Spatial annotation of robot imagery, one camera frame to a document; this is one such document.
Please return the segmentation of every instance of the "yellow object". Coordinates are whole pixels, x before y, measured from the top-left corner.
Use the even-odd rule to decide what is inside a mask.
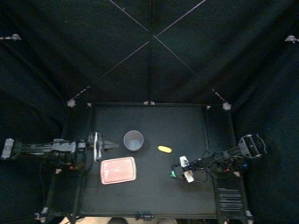
[[[166,146],[158,146],[158,150],[166,153],[171,153],[174,150]]]

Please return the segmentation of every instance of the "black tent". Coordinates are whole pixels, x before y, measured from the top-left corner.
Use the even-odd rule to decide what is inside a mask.
[[[246,175],[250,211],[298,223],[298,16],[296,0],[3,0],[2,149],[10,137],[62,137],[87,103],[228,103],[238,138],[268,144]],[[41,162],[0,162],[0,222],[22,223],[43,208]]]

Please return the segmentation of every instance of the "black table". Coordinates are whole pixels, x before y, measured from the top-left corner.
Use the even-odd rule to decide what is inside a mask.
[[[123,144],[125,134],[139,130],[145,135],[143,148],[133,152]],[[126,216],[150,213],[155,217],[217,218],[213,180],[187,183],[171,178],[171,167],[179,157],[190,161],[236,146],[230,112],[222,105],[94,104],[78,106],[70,113],[63,138],[85,139],[101,131],[105,140],[121,144],[102,153],[102,159],[134,157],[137,180],[114,185],[101,182],[101,163],[94,163],[86,175],[79,197],[82,216]],[[157,147],[173,148],[173,153]]]

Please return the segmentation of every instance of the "clear plastic cup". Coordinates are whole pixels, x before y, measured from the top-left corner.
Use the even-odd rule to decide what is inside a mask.
[[[125,145],[131,151],[139,151],[143,146],[143,143],[145,136],[139,131],[131,130],[126,133]]]

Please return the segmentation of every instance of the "pink container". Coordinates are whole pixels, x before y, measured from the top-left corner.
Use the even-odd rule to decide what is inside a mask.
[[[137,179],[137,161],[122,157],[102,161],[101,179],[103,185],[117,184]]]

